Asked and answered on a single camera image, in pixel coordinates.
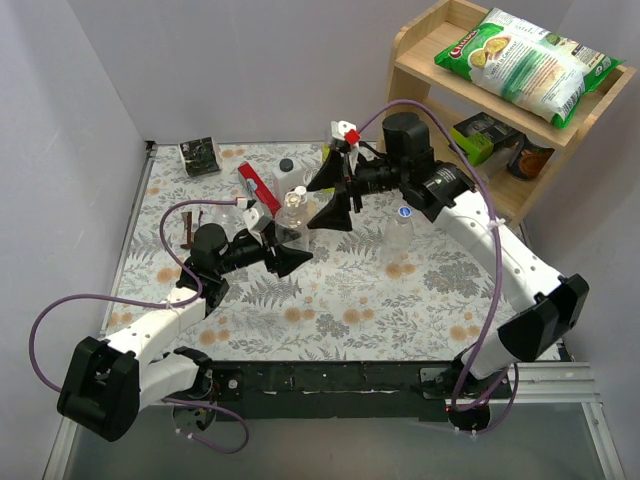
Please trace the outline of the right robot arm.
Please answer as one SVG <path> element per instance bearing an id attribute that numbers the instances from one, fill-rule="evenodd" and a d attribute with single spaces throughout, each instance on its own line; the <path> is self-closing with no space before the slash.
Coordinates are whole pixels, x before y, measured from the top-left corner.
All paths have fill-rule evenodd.
<path id="1" fill-rule="evenodd" d="M 426 389 L 432 395 L 475 397 L 500 371 L 532 362 L 577 323 L 589 285 L 544 263 L 499 219 L 489 215 L 480 189 L 458 166 L 435 158 L 426 123 L 412 112 L 386 117 L 386 153 L 368 161 L 355 125 L 330 125 L 328 154 L 307 186 L 333 189 L 332 199 L 309 221 L 311 229 L 349 232 L 365 195 L 397 190 L 409 206 L 455 238 L 490 274 L 501 275 L 501 297 L 514 316 L 461 352 Z"/>

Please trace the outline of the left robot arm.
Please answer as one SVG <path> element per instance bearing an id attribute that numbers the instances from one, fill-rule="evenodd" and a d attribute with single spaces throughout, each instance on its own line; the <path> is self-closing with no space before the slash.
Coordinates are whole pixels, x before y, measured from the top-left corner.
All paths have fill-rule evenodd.
<path id="1" fill-rule="evenodd" d="M 164 348 L 220 305 L 229 290 L 225 274 L 262 263 L 284 277 L 312 259 L 302 238 L 301 232 L 275 222 L 260 233 L 243 229 L 233 239 L 218 224 L 200 227 L 168 305 L 104 340 L 87 337 L 76 346 L 58 412 L 115 441 L 139 411 L 157 401 L 170 395 L 187 401 L 210 397 L 215 385 L 212 360 L 193 348 L 171 353 Z"/>

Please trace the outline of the beige small cap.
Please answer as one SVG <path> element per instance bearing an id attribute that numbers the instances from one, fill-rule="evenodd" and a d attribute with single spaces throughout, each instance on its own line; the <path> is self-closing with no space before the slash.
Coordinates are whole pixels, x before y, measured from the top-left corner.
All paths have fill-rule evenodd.
<path id="1" fill-rule="evenodd" d="M 284 205 L 287 208 L 297 209 L 307 203 L 305 194 L 298 194 L 295 191 L 287 192 L 284 198 Z"/>

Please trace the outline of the clear plastic bottle large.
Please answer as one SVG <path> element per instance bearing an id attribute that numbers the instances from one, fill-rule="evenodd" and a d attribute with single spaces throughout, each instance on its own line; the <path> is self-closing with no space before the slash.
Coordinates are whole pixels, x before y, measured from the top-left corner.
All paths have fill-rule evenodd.
<path id="1" fill-rule="evenodd" d="M 413 210 L 411 209 L 412 215 L 409 218 L 402 218 L 398 215 L 398 209 L 401 206 L 391 215 L 383 234 L 380 260 L 385 265 L 400 262 L 403 255 L 408 252 L 413 239 Z"/>

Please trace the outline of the blue bottle cap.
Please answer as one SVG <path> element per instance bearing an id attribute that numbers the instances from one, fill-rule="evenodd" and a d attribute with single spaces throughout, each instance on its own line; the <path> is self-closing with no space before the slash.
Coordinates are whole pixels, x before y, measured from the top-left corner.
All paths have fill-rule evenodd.
<path id="1" fill-rule="evenodd" d="M 408 206 L 401 206 L 398 209 L 398 215 L 402 218 L 409 218 L 412 215 L 412 210 Z"/>

